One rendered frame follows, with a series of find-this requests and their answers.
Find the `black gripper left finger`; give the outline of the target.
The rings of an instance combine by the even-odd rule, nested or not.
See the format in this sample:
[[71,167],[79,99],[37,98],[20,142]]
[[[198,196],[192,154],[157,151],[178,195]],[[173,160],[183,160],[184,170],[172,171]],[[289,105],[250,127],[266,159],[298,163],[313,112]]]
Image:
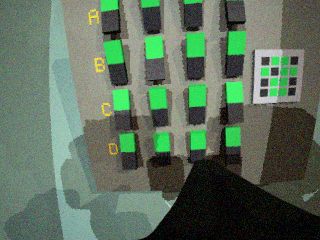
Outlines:
[[223,240],[216,223],[212,183],[204,160],[195,161],[183,191],[151,235],[137,240]]

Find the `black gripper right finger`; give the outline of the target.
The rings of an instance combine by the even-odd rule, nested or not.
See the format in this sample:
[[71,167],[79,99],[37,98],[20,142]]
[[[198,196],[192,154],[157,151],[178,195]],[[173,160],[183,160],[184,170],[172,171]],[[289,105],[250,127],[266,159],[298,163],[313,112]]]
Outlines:
[[221,239],[320,240],[320,216],[280,200],[215,160],[204,163]]

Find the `beige switch panel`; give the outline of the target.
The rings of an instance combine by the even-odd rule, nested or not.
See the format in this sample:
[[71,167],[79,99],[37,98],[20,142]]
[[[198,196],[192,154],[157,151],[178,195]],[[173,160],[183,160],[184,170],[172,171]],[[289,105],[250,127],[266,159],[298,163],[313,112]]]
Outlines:
[[61,0],[97,192],[183,191],[212,159],[303,180],[320,99],[320,0]]

